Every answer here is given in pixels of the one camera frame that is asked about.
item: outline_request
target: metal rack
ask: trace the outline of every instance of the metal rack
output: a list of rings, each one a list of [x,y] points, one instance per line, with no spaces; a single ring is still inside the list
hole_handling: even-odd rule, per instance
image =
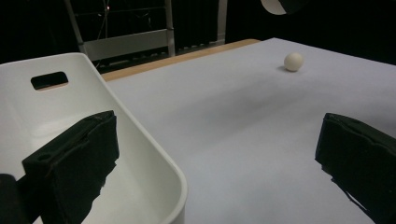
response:
[[[162,47],[168,47],[169,56],[173,57],[176,54],[171,0],[164,0],[166,29],[91,41],[83,40],[70,0],[64,0],[64,3],[76,35],[78,48],[91,61]]]

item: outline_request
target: wooden table edge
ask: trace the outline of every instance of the wooden table edge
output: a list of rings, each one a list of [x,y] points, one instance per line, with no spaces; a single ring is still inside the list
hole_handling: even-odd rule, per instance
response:
[[[131,75],[134,75],[134,74],[138,74],[138,73],[146,72],[146,71],[149,71],[149,70],[152,70],[152,69],[164,67],[166,65],[170,65],[170,64],[174,64],[174,63],[181,63],[181,62],[184,62],[184,61],[187,61],[187,60],[204,57],[206,55],[210,55],[210,54],[214,54],[214,53],[219,53],[219,52],[222,52],[222,51],[225,51],[225,50],[241,48],[241,47],[244,47],[244,46],[247,46],[247,45],[251,45],[251,44],[255,44],[255,43],[258,43],[258,42],[260,42],[260,40],[257,40],[257,39],[245,39],[245,40],[233,42],[233,43],[230,43],[230,44],[225,44],[225,45],[213,47],[213,48],[210,48],[210,49],[197,50],[197,51],[194,51],[194,52],[191,52],[191,53],[186,53],[186,54],[178,55],[178,56],[171,57],[171,58],[162,59],[162,60],[151,62],[151,63],[139,64],[137,66],[132,66],[132,67],[120,69],[120,70],[117,70],[117,71],[105,73],[105,74],[102,74],[102,78],[105,81],[111,81],[111,80],[114,80],[114,79],[118,79],[118,78],[122,78],[122,77],[128,77],[128,76],[131,76]]]

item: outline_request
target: ping pong ball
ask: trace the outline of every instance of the ping pong ball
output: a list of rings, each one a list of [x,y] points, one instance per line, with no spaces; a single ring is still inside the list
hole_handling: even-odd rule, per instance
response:
[[[297,72],[303,66],[304,58],[299,53],[290,53],[285,58],[285,68],[291,72]]]

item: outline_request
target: rectangular hole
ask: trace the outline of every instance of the rectangular hole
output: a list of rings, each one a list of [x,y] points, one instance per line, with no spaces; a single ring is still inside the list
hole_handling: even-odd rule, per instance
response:
[[[69,82],[64,72],[56,72],[38,77],[32,77],[30,81],[32,82],[33,88],[35,88],[37,91],[65,85]]]

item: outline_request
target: white table surface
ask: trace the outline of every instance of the white table surface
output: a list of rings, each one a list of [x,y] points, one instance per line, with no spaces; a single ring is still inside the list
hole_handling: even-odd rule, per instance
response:
[[[270,39],[108,85],[186,175],[186,224],[374,223],[315,151],[327,112],[396,137],[396,66]]]

